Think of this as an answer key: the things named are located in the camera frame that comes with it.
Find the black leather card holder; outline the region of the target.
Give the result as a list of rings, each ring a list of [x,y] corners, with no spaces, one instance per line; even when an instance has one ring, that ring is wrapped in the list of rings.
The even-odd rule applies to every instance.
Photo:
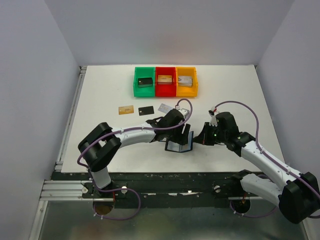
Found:
[[[165,151],[174,153],[186,153],[193,150],[194,132],[190,131],[187,137],[187,144],[181,145],[170,140],[165,141]]]

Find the silver credit card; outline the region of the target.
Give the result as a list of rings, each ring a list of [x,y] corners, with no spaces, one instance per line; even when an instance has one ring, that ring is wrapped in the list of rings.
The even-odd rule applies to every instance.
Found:
[[[171,110],[173,109],[173,107],[169,106],[169,105],[166,105],[164,103],[161,103],[159,108],[158,108],[158,111],[164,113],[164,114],[167,114],[168,112],[170,112]]]

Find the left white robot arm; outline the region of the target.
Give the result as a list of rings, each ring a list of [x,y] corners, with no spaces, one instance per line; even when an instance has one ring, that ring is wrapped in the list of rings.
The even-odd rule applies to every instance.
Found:
[[[101,198],[111,191],[108,165],[120,148],[168,140],[178,145],[188,143],[190,118],[187,109],[171,109],[165,116],[149,119],[139,126],[113,129],[106,122],[98,124],[77,146],[94,181],[93,191]]]

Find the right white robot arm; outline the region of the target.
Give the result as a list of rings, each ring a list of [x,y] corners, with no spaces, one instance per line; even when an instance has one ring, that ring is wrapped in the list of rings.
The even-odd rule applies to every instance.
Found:
[[[320,191],[317,178],[310,172],[301,173],[258,145],[256,138],[239,131],[230,112],[213,115],[205,122],[193,142],[205,146],[222,144],[239,157],[259,168],[268,178],[261,179],[247,170],[239,172],[230,183],[230,191],[241,196],[245,192],[257,195],[277,206],[282,215],[293,224],[306,218],[316,218],[320,209]]]

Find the black credit card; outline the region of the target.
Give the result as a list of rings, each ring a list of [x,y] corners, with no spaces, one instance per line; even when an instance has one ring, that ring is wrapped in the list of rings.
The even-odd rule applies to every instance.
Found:
[[[138,108],[139,116],[153,115],[155,113],[153,106],[144,106]]]

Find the gold VIP card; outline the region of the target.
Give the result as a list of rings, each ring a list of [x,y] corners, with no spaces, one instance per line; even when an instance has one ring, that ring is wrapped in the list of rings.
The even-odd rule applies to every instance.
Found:
[[[118,108],[119,115],[133,114],[134,112],[135,111],[133,105],[120,106]]]

